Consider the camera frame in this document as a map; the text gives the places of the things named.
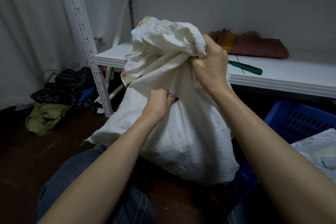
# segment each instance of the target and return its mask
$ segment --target shelf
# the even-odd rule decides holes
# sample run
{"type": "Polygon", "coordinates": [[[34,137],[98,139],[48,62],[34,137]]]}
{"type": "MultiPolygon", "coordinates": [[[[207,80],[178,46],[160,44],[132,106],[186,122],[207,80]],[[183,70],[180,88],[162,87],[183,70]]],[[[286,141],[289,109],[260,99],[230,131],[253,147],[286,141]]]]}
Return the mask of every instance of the shelf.
{"type": "MultiPolygon", "coordinates": [[[[131,42],[120,44],[98,54],[96,63],[123,68],[125,55],[131,51],[131,42]]],[[[290,50],[290,57],[283,60],[236,55],[229,55],[229,59],[263,70],[262,75],[256,75],[228,65],[231,84],[336,98],[335,54],[290,50]]]]}

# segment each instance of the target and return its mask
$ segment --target blue crate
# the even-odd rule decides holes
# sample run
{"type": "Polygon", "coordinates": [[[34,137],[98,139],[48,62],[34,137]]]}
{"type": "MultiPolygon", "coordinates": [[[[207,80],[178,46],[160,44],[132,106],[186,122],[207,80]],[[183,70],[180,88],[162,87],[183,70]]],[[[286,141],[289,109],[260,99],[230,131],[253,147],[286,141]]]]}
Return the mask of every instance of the blue crate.
{"type": "MultiPolygon", "coordinates": [[[[287,100],[277,101],[264,121],[290,144],[336,128],[336,115],[287,100]]],[[[257,185],[257,177],[245,159],[234,180],[226,186],[228,202],[234,207],[257,185]]]]}
{"type": "Polygon", "coordinates": [[[264,121],[290,144],[336,127],[336,115],[292,101],[277,101],[264,121]]]}

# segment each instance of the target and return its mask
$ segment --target curtain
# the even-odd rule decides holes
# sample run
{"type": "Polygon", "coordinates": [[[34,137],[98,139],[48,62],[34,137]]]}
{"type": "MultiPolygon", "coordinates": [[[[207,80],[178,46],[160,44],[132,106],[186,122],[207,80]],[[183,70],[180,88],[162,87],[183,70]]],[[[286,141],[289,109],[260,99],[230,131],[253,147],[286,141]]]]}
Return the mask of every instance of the curtain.
{"type": "Polygon", "coordinates": [[[50,73],[78,69],[62,0],[0,0],[0,110],[32,103],[50,73]]]}

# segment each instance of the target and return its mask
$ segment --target floor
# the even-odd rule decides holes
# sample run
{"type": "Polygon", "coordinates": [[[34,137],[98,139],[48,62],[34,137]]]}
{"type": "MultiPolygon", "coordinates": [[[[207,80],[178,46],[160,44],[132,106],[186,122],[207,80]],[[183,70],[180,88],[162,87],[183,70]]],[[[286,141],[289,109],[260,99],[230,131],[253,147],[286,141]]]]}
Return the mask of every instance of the floor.
{"type": "MultiPolygon", "coordinates": [[[[261,118],[275,101],[284,97],[236,90],[238,96],[261,118]]],[[[117,107],[121,98],[116,99],[117,107]]],[[[303,101],[330,110],[329,102],[303,101]]],[[[82,108],[73,108],[53,133],[36,137],[25,128],[31,112],[0,112],[0,222],[31,223],[43,185],[69,157],[91,149],[83,142],[107,120],[82,108]]],[[[237,161],[243,157],[234,142],[237,161]]],[[[226,218],[224,186],[202,186],[183,180],[139,158],[130,183],[145,193],[160,223],[221,223],[226,218]]]]}

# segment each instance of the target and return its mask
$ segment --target yellow strap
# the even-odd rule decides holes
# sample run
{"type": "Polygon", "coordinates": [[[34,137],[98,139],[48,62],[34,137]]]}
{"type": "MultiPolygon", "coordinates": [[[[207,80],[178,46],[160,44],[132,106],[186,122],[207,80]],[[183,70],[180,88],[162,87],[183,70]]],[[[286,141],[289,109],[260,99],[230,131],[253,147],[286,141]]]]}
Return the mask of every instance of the yellow strap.
{"type": "Polygon", "coordinates": [[[223,41],[223,50],[226,50],[227,53],[230,53],[233,41],[235,39],[235,34],[233,34],[230,30],[227,30],[225,33],[224,41],[223,41]]]}

